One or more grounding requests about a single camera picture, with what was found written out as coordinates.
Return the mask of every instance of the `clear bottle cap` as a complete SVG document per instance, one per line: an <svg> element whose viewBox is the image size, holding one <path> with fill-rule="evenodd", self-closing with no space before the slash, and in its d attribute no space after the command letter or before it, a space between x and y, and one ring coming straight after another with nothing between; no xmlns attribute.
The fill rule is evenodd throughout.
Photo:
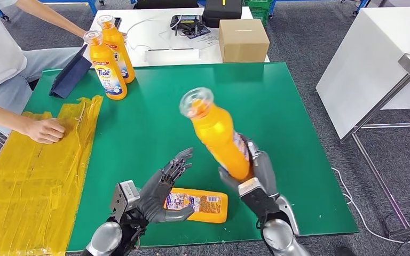
<svg viewBox="0 0 410 256"><path fill-rule="evenodd" d="M84 41L89 45L100 45L103 43L103 34L100 31L91 30L84 34Z"/></svg>
<svg viewBox="0 0 410 256"><path fill-rule="evenodd" d="M198 87L183 95L180 100L180 112L188 118L202 117L213 103L213 93L205 87Z"/></svg>
<svg viewBox="0 0 410 256"><path fill-rule="evenodd" d="M109 29L114 27L114 16L106 14L106 15L101 15L97 19L98 24L101 26L102 29Z"/></svg>

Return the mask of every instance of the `gray carpet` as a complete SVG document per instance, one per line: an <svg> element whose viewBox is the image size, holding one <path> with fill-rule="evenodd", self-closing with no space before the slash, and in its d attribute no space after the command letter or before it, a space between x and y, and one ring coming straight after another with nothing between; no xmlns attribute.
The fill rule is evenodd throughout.
<svg viewBox="0 0 410 256"><path fill-rule="evenodd" d="M83 5L54 6L62 15L87 29L93 17ZM123 0L107 0L106 6L98 9L128 9ZM343 179L354 201L359 205L368 226L378 234L384 234L384 217L392 214L389 202L376 183L370 169L358 153L353 141L340 144L329 117L315 91L315 86L325 71L346 31L351 26L354 2L340 4L335 1L283 2L277 3L274 18L268 22L266 31L271 41L269 57L272 61L286 61L299 90L310 119L317 130L321 144L331 165L342 171ZM46 47L79 46L82 40L62 31L16 8L4 9L11 22L8 30L23 50ZM383 111L376 122L410 121L410 110ZM410 217L410 129L364 130L361 140L370 152L373 161L389 184L396 199ZM350 210L360 233L344 236L301 238L312 255L334 255L339 246L352 248L362 255L393 255L398 244L372 236L363 226L359 215ZM399 221L388 218L389 229L400 228ZM143 249L132 255L269 255L265 245L258 242L230 243L201 246L184 246L160 249ZM397 255L410 256L410 244L402 246Z"/></svg>

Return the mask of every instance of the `taped cardboard box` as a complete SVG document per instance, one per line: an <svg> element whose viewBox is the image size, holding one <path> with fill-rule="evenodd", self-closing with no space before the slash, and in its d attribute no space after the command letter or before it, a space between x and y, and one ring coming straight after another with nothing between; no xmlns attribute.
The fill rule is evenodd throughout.
<svg viewBox="0 0 410 256"><path fill-rule="evenodd" d="M260 19L221 20L219 47L222 62L263 62L270 40Z"/></svg>

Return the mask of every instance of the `green tabletop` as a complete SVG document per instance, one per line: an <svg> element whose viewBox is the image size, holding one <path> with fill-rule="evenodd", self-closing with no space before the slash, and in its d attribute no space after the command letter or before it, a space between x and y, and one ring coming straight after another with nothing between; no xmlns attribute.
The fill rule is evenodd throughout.
<svg viewBox="0 0 410 256"><path fill-rule="evenodd" d="M104 95L90 70L68 99L48 97L58 72L43 73L26 110L56 116L63 103ZM358 231L284 62L140 67L125 99L105 97L102 103L69 251L82 250L106 220L117 182L132 179L142 187L187 147L194 147L193 167L176 187L228 194L227 221L150 224L141 245L260 239L254 214L220 181L218 163L179 112L182 95L201 86L231 114L236 131L269 153L279 191L290 201L302 236Z"/></svg>

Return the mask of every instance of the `robotic arm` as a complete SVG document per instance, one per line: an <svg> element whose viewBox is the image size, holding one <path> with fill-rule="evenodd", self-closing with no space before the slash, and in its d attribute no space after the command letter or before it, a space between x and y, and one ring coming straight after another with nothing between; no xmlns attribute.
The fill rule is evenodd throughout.
<svg viewBox="0 0 410 256"><path fill-rule="evenodd" d="M268 154L244 136L251 154L254 177L240 183L219 168L221 180L238 192L241 200L258 217L257 228L274 256L310 256L296 240L299 235L295 216L287 199L276 188L275 175Z"/></svg>
<svg viewBox="0 0 410 256"><path fill-rule="evenodd" d="M222 181L237 192L241 200L257 215L257 228L267 248L274 256L310 256L296 236L298 226L287 199L280 195L270 158L254 142L244 138L251 154L254 177L243 183L219 168ZM174 182L191 164L192 148L178 153L159 169L140 193L132 180L117 183L111 201L111 214L92 236L82 256L128 255L138 247L139 238L150 222L186 220L194 209L180 211L163 208Z"/></svg>
<svg viewBox="0 0 410 256"><path fill-rule="evenodd" d="M140 193L132 180L117 183L111 200L111 214L92 236L81 256L128 255L138 247L139 237L150 222L186 220L194 213L192 207L179 211L163 208L175 180L191 164L192 148L178 153L164 168L145 183Z"/></svg>

